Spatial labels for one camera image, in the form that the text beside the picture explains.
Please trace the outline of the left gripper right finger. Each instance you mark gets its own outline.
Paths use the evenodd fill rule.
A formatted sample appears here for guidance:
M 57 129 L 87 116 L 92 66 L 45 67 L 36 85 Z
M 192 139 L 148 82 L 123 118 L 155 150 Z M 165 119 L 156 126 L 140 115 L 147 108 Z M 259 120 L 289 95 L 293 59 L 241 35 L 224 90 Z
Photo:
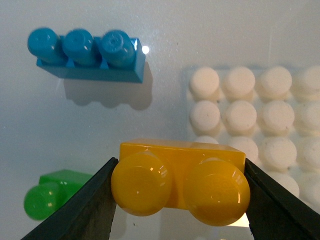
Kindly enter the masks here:
M 244 176 L 250 188 L 246 211 L 255 240 L 318 240 L 320 215 L 249 159 Z

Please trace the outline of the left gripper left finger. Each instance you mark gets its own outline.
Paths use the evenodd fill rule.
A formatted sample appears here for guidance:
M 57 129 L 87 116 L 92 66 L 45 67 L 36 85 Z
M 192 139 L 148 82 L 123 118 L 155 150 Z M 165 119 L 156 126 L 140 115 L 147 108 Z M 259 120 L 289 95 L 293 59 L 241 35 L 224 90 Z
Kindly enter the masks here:
M 111 177 L 119 163 L 112 157 L 58 211 L 24 240 L 108 240 L 116 211 Z

